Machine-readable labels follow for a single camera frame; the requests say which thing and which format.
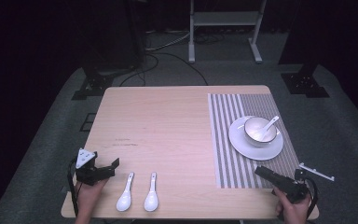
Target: dark background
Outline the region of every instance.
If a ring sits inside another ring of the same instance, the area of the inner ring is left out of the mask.
[[[94,6],[115,2],[123,1],[94,1]],[[71,14],[76,10],[71,3],[0,0],[0,198],[64,82],[95,59],[93,48],[103,51],[100,44],[108,41],[100,39],[101,30],[86,38],[84,30],[79,32],[79,26],[95,22],[90,1],[77,2],[77,12],[89,15],[83,21]],[[196,0],[196,9],[252,10],[258,4]],[[187,1],[150,0],[139,8],[142,29],[188,29]],[[358,107],[358,1],[269,0],[261,32],[289,30],[280,63],[303,63],[311,55],[337,77]]]

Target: gray striped mat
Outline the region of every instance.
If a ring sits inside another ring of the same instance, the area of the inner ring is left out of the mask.
[[[208,94],[216,184],[222,189],[272,188],[272,185],[255,175],[255,168],[263,165],[280,175],[294,177],[298,159],[284,128],[282,117],[272,94]],[[230,143],[228,130],[232,122],[244,116],[280,119],[275,123],[283,137],[281,153],[267,161],[254,161],[242,156]]]

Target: ceramic spoon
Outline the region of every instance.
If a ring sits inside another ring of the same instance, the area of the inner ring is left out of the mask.
[[[147,212],[153,212],[158,207],[158,198],[156,193],[156,176],[156,172],[152,173],[150,181],[150,190],[145,200],[145,210]]]
[[[121,195],[121,197],[117,201],[116,208],[120,212],[126,211],[131,205],[130,187],[131,187],[132,178],[133,178],[133,172],[131,172],[129,174],[129,178],[127,179],[126,188],[124,189],[123,194]]]
[[[261,128],[259,130],[257,130],[257,132],[254,133],[253,138],[257,141],[262,141],[264,139],[264,137],[266,136],[267,131],[269,130],[269,127],[271,127],[272,124],[275,123],[275,121],[277,121],[279,119],[278,116],[275,116],[273,119],[271,119],[269,121],[269,123],[264,126],[264,128]]]

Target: human hand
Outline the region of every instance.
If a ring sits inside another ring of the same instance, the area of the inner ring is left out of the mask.
[[[304,224],[307,221],[307,213],[310,205],[310,194],[308,193],[305,199],[297,203],[290,203],[286,198],[286,194],[274,188],[275,194],[279,201],[275,208],[276,215],[279,215],[283,210],[285,224]]]
[[[81,182],[76,183],[77,192],[77,206],[78,214],[75,224],[89,223],[91,219],[92,210],[95,204],[98,202],[103,191],[103,187],[109,179],[101,180],[95,183],[93,186],[83,184]]]

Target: white plate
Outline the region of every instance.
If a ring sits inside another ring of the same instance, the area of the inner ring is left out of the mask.
[[[236,119],[229,127],[228,136],[232,146],[243,156],[256,161],[266,161],[278,156],[283,148],[283,137],[278,129],[277,136],[266,147],[255,147],[246,140],[243,125],[251,117]]]

